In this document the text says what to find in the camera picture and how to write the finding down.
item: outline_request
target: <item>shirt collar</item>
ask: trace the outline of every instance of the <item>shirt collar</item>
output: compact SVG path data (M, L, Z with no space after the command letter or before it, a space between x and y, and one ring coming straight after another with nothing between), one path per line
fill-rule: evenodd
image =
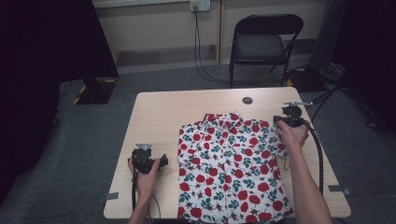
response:
M232 112L222 115L206 114L204 117L205 124L229 130L233 127L241 127L243 122L243 118L239 115L238 112Z

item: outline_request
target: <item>black chair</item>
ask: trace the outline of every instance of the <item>black chair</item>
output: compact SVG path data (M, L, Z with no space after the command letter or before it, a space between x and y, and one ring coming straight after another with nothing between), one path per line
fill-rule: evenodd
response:
M234 64L284 65L280 86L288 70L294 41L304 27L303 20L292 14L252 15L239 21L233 32L230 59L230 88L233 87ZM284 48L280 35L292 35Z

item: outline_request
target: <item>red floral pattern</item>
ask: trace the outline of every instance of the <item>red floral pattern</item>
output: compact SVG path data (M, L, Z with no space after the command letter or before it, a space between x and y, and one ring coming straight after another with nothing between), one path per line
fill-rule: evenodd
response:
M208 223L273 222L292 213L276 156L273 122L236 112L180 127L177 216Z

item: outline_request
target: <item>wooden tabletop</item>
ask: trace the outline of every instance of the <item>wooden tabletop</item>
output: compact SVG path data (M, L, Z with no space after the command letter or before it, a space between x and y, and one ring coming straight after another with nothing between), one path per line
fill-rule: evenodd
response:
M243 102L250 97L253 102ZM135 144L151 143L151 158L166 154L169 164L158 172L155 197L161 208L161 218L177 218L178 209L178 135L181 125L202 120L204 115L237 111L244 119L272 121L274 115L282 115L283 103L301 101L294 88L226 89L210 91L162 91L143 92L136 97L134 110L125 134L119 161L109 193L118 193L118 199L108 200L107 218L129 218L132 214L132 175L127 165ZM303 118L309 120L303 106ZM310 136L304 145L304 156L309 170L318 185L318 151ZM278 158L278 166L288 198L293 202L290 170L286 171L284 158ZM324 198L332 217L348 217L350 207L342 191L329 191L328 186L338 186L331 165L323 152ZM150 205L151 217L158 217L158 206Z

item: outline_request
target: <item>chair backrest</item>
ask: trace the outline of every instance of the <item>chair backrest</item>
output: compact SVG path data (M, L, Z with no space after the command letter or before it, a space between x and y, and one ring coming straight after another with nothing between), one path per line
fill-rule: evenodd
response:
M252 15L239 21L234 34L249 35L297 35L304 21L293 14Z

